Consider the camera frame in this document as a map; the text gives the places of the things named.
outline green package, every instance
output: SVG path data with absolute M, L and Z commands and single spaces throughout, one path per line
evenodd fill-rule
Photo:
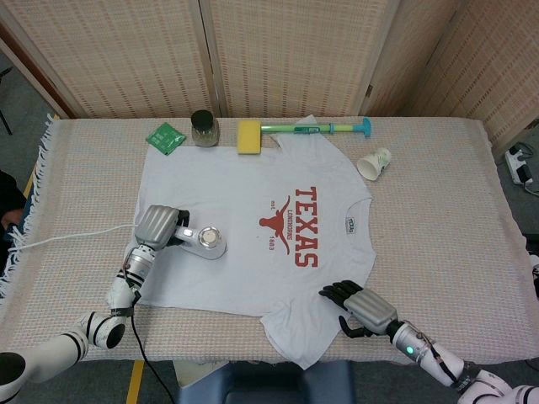
M 185 140 L 185 135 L 175 130 L 167 122 L 151 133 L 146 141 L 155 146 L 162 154 L 168 156 Z

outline tablecloth fringe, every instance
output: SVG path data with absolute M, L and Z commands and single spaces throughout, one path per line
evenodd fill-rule
M 10 236 L 13 237 L 13 244 L 15 247 L 22 247 L 28 241 L 28 236 L 32 232 L 35 222 L 36 209 L 40 203 L 41 195 L 43 192 L 43 177 L 45 175 L 45 168 L 47 166 L 47 159 L 51 154 L 51 139 L 53 133 L 51 131 L 51 125 L 53 123 L 53 118 L 50 114 L 47 114 L 47 121 L 45 125 L 47 129 L 41 137 L 41 144 L 39 145 L 39 152 L 37 163 L 35 164 L 35 170 L 32 173 L 32 180 L 34 182 L 34 192 L 30 196 L 31 204 L 29 208 L 29 213 L 26 216 L 23 224 L 23 232 L 21 233 L 18 228 L 14 228 L 13 232 L 10 233 Z M 8 298 L 9 291 L 11 289 L 11 282 L 13 280 L 13 275 L 17 271 L 20 262 L 21 251 L 11 252 L 8 256 L 8 261 L 6 263 L 6 268 L 4 269 L 3 276 L 0 278 L 0 322 L 2 321 L 5 315 L 5 305 L 6 299 Z

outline jar lid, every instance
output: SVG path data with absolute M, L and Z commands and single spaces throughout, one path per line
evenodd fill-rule
M 191 124 L 197 130 L 210 130 L 213 127 L 213 114 L 206 109 L 199 109 L 191 115 Z

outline person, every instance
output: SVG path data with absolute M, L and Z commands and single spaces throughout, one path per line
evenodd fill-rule
M 11 242 L 4 239 L 5 232 L 10 225 L 19 225 L 25 204 L 26 198 L 17 189 L 15 179 L 0 170 L 0 276 L 3 275 L 8 260 L 8 248 L 11 246 Z

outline shirt sleeve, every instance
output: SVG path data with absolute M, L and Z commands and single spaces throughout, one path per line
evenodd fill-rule
M 318 293 L 281 302 L 262 318 L 266 336 L 283 357 L 307 369 L 322 357 L 350 314 Z
M 24 208 L 26 198 L 17 189 L 17 183 L 12 176 L 0 171 L 0 218 L 6 212 Z

